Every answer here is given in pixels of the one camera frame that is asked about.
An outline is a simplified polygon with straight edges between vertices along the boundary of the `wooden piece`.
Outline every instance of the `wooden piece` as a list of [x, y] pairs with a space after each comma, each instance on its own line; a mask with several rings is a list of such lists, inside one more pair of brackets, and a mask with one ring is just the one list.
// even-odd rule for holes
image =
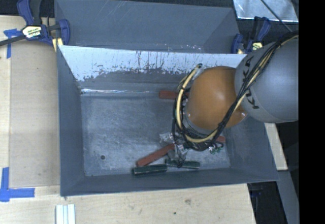
[[165, 156], [168, 153], [168, 151], [173, 150], [173, 149], [174, 149], [174, 144], [169, 144], [169, 145], [157, 150], [156, 152], [153, 152], [153, 153], [149, 154], [148, 156], [141, 158], [140, 160], [138, 160], [136, 162], [136, 165], [137, 166], [148, 165], [148, 164], [162, 158], [163, 156]]

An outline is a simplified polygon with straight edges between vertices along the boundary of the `brown strip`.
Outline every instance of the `brown strip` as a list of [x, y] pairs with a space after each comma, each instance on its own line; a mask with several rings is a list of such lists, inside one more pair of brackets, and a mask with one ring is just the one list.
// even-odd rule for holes
[[137, 166], [148, 165], [148, 164], [162, 158], [163, 156], [165, 156], [168, 153], [168, 151], [173, 150], [173, 149], [174, 149], [174, 144], [169, 144], [169, 145], [157, 150], [156, 152], [153, 152], [153, 153], [149, 154], [148, 156], [141, 158], [140, 160], [138, 160], [136, 162], [136, 165]]
[[159, 91], [159, 98], [164, 100], [174, 100], [177, 98], [178, 93], [174, 91], [169, 90], [161, 90]]

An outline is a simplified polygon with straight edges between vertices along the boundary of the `blue clamp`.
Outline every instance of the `blue clamp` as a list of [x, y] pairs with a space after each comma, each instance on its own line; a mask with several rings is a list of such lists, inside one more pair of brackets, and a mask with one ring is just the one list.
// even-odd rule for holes
[[246, 36], [241, 34], [236, 34], [233, 39], [231, 53], [238, 53], [241, 49], [245, 53], [250, 53], [253, 51], [253, 44], [260, 43], [263, 38], [268, 34], [271, 28], [271, 23], [266, 17], [254, 17], [254, 25], [252, 32]]
[[11, 198], [33, 198], [35, 188], [9, 189], [9, 167], [2, 169], [0, 201], [8, 202]]
[[[10, 39], [12, 36], [14, 37], [21, 36], [22, 32], [17, 29], [10, 29], [10, 30], [4, 30], [4, 34]], [[7, 46], [7, 59], [9, 59], [10, 57], [11, 57], [11, 43], [9, 43]]]
[[1, 41], [0, 46], [5, 44], [9, 45], [23, 39], [28, 41], [39, 41], [53, 46], [53, 37], [50, 32], [56, 29], [60, 29], [60, 37], [63, 44], [67, 45], [69, 43], [70, 27], [67, 20], [62, 19], [58, 24], [53, 26], [42, 24], [40, 18], [41, 1], [42, 0], [19, 0], [17, 2], [18, 13], [22, 18], [24, 18], [26, 26], [21, 30], [20, 35]]

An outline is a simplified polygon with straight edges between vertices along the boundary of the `wooden table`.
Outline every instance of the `wooden table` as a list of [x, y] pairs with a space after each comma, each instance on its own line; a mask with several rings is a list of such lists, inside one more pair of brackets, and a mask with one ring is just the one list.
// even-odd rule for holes
[[[0, 40], [6, 39], [3, 34], [5, 29], [21, 29], [23, 27], [24, 20], [19, 16], [0, 16]], [[50, 46], [26, 42], [25, 40], [12, 45], [12, 55], [15, 53], [18, 55], [19, 51], [24, 50], [31, 52], [29, 56], [24, 58], [30, 70], [26, 71], [26, 74], [23, 71], [21, 72], [23, 84], [27, 86], [36, 84], [35, 79], [27, 82], [24, 80], [24, 76], [28, 73], [33, 75], [33, 66], [39, 66], [34, 68], [34, 70], [39, 70], [41, 69], [40, 66], [43, 66], [44, 69], [47, 64], [46, 60], [37, 65], [35, 62], [40, 61], [28, 59], [33, 53], [36, 53], [35, 50], [38, 48], [43, 48], [45, 52], [54, 52]], [[53, 97], [46, 100], [48, 94], [42, 95], [40, 88], [26, 88], [26, 93], [19, 92], [20, 94], [17, 95], [20, 86], [11, 86], [11, 82], [14, 80], [11, 79], [11, 75], [17, 77], [17, 71], [11, 71], [11, 59], [6, 58], [6, 53], [7, 47], [0, 47], [0, 168], [10, 166], [10, 170], [15, 170], [11, 174], [15, 181], [10, 181], [10, 187], [19, 187], [20, 182], [38, 183], [38, 185], [33, 185], [36, 188], [34, 198], [11, 199], [8, 203], [0, 202], [0, 223], [54, 223], [55, 206], [58, 204], [75, 204], [76, 224], [256, 223], [246, 184], [61, 197], [57, 176], [59, 168], [58, 161], [56, 161], [58, 159], [58, 147], [53, 147], [58, 144], [58, 139], [53, 141], [53, 138], [49, 139], [44, 134], [52, 134], [56, 130], [53, 126], [57, 125], [57, 121], [53, 119], [53, 115], [55, 118], [57, 113], [55, 109], [57, 108], [53, 105], [54, 103], [50, 102], [52, 105], [49, 105], [49, 101], [52, 101]], [[50, 53], [46, 53], [46, 55], [47, 57], [55, 57]], [[30, 99], [30, 94], [33, 94], [33, 91], [40, 92], [37, 99]], [[11, 109], [17, 109], [17, 105], [14, 106], [14, 104], [21, 102], [22, 113], [15, 110], [18, 112], [10, 116], [11, 101]], [[26, 124], [27, 120], [36, 116], [38, 120], [43, 121], [38, 121], [36, 126], [33, 124], [29, 128]], [[266, 130], [277, 169], [287, 170], [275, 125], [266, 124]], [[17, 139], [17, 132], [22, 135], [22, 138]]]

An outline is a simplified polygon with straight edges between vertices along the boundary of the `clamp handle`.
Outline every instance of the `clamp handle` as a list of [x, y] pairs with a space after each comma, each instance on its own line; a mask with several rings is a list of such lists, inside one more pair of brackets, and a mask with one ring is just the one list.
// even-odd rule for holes
[[42, 0], [19, 0], [17, 9], [19, 15], [24, 18], [26, 25], [42, 24], [40, 18], [40, 5]]

